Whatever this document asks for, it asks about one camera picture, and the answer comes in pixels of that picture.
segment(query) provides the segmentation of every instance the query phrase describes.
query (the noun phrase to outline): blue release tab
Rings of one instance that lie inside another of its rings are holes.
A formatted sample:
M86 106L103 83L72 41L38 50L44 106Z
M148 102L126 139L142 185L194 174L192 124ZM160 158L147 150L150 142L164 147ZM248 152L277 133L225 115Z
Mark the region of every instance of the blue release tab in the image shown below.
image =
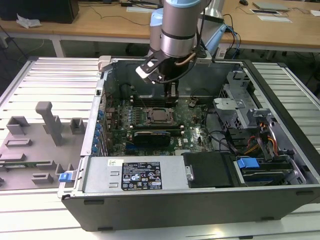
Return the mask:
M59 182L60 183L71 183L72 182L72 173L70 173L70 172L61 173L59 176Z
M260 168L259 163L256 158L253 157L242 157L236 161L238 163L239 168L243 169L258 169Z
M171 6L175 8L180 8L180 9L191 8L201 2L201 0L165 0L165 1Z
M162 18L164 16L164 9L159 8L154 10L151 14L150 27L157 27L162 25Z

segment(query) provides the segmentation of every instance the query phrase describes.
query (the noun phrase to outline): white label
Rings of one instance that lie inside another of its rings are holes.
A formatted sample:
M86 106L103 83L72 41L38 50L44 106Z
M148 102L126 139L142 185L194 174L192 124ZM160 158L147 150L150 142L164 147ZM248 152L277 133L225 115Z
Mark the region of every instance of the white label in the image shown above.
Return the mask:
M25 167L26 167L25 165L8 165L8 166L5 166L6 169L23 169Z
M108 166L121 167L124 163L123 159L108 159Z

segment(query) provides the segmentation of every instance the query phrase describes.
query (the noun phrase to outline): slotted aluminum plate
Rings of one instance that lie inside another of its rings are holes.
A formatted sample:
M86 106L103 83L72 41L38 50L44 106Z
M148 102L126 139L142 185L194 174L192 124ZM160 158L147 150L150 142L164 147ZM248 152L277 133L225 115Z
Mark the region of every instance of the slotted aluminum plate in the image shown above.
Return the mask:
M320 102L287 68L277 63L254 63L275 95L320 153ZM257 99L268 108L264 98L255 91Z

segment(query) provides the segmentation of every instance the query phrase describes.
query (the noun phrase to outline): metal frame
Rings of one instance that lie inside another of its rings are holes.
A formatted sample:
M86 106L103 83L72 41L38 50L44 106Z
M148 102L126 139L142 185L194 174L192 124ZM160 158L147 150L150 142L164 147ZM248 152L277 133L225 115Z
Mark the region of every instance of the metal frame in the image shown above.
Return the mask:
M52 41L55 54L58 58L65 58L66 54L61 44L62 40L87 41L87 42L107 42L107 43L134 43L148 44L149 39L134 37L112 37L112 36L85 36L85 35L64 35L64 34L42 34L42 33L23 33L7 32L13 38L22 39L48 39ZM6 37L4 32L0 32L0 37Z
M107 43L133 43L133 44L149 44L148 38L134 37L112 37L112 36L85 36L85 35L66 35L66 34L42 34L42 33L23 33L8 32L11 37L22 39L48 39L52 41L55 54L58 58L65 58L66 54L61 44L62 40L71 41L89 41L89 42L107 42ZM0 37L6 37L4 32L0 32ZM224 59L226 50L230 47L230 43L221 42L217 50L217 59ZM270 50L270 51L288 51L302 53L320 53L320 47L295 47L295 46L275 46L263 44L241 44L241 49Z
M231 43L220 43L216 53L217 59L224 59L227 49ZM301 53L320 53L319 47L295 47L295 46L274 46L274 45L260 45L260 44L243 44L241 43L240 49L254 49L254 50L269 50L269 51L284 51L284 52L301 52Z

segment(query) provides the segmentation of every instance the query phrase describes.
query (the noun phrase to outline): desk leg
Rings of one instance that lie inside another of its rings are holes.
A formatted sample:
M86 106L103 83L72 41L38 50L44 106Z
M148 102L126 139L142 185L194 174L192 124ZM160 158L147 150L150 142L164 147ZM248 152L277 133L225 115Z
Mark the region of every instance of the desk leg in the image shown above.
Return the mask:
M273 57L274 57L274 54L276 54L276 51L273 51L273 50L269 50L265 59L267 59L268 61L270 61Z
M58 58L65 58L66 54L61 45L61 40L58 37L54 37L51 39L55 54Z
M94 57L99 58L100 57L99 42L94 41L93 48L94 48Z
M7 44L7 42L6 42L6 37L4 37L4 36L1 36L1 37L0 37L0 47L1 47L2 49L8 48L8 44Z

